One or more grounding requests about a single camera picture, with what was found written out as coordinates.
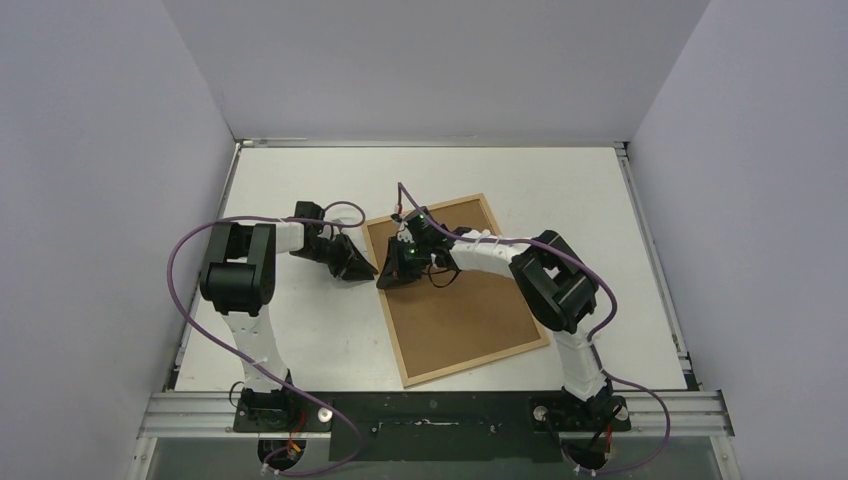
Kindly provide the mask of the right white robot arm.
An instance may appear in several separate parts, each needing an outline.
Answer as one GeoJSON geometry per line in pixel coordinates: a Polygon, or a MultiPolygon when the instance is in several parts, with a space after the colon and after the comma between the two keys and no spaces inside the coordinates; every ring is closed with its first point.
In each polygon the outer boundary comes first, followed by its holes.
{"type": "Polygon", "coordinates": [[[509,238],[469,227],[436,224],[427,208],[391,220],[397,232],[377,279],[381,290],[417,282],[433,267],[450,272],[482,272],[512,279],[533,317],[555,334],[564,370],[568,421],[593,427],[605,415],[599,396],[610,389],[594,354],[589,333],[580,322],[594,313],[599,282],[586,272],[577,254],[555,231],[530,238],[509,238]]]}

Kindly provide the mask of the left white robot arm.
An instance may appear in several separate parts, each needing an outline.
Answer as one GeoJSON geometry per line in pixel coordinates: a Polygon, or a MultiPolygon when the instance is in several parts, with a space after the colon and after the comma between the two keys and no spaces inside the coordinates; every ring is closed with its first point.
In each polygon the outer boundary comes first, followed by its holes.
{"type": "Polygon", "coordinates": [[[294,427],[303,416],[270,319],[277,256],[325,265],[333,278],[346,282],[371,281],[377,274],[343,226],[325,216],[319,204],[299,201],[292,217],[276,223],[217,222],[200,272],[201,295],[229,328],[243,368],[237,415],[277,431],[294,427]]]}

